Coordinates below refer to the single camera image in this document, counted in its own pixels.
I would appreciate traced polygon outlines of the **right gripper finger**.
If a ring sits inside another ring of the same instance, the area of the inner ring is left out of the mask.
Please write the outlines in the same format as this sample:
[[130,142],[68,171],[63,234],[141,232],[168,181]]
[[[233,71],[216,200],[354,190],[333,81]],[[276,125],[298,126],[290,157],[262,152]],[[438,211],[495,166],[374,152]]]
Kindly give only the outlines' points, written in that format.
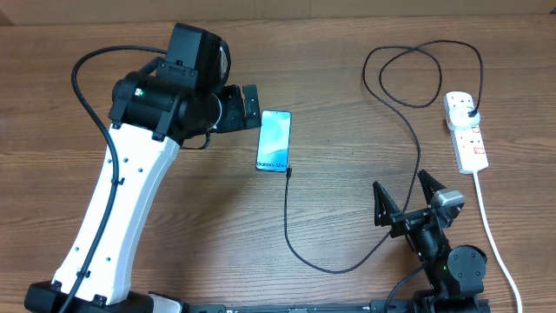
[[396,216],[400,214],[392,197],[386,192],[383,186],[375,181],[373,183],[374,192],[374,225],[387,226],[391,225]]
[[423,190],[427,204],[430,204],[432,202],[433,196],[436,191],[444,190],[446,188],[445,185],[438,182],[426,170],[420,170],[417,177],[420,180],[420,185]]

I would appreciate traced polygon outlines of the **smartphone with blue screen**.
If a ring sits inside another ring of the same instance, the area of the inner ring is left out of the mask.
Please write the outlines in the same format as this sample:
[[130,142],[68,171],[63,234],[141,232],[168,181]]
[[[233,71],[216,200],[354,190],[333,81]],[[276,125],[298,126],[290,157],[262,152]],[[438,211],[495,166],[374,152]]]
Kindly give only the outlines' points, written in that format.
[[291,125],[291,112],[277,110],[262,112],[255,160],[257,170],[269,172],[287,170]]

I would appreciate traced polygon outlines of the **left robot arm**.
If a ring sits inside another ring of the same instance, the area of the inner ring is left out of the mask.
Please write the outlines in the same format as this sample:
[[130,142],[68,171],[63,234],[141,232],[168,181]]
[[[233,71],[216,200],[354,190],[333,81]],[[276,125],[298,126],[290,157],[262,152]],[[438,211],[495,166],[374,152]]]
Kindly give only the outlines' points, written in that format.
[[131,290],[136,248],[156,192],[185,141],[261,126],[257,88],[228,83],[231,56],[216,34],[177,24],[169,46],[112,91],[103,167],[75,242],[49,281],[33,283],[31,312],[185,312]]

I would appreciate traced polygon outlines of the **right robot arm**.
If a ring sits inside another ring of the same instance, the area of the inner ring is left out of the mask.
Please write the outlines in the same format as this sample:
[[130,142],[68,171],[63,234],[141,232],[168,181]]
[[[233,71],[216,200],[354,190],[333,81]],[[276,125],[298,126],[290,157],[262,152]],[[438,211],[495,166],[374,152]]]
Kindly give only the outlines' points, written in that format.
[[[373,300],[373,312],[489,312],[484,291],[487,255],[473,245],[451,247],[444,233],[465,204],[464,195],[449,189],[425,170],[418,173],[427,206],[402,212],[384,187],[373,183],[374,224],[388,226],[392,238],[405,236],[417,254],[420,267],[402,279],[385,300]],[[409,279],[424,272],[428,290],[418,290],[409,300],[394,300],[397,291]]]

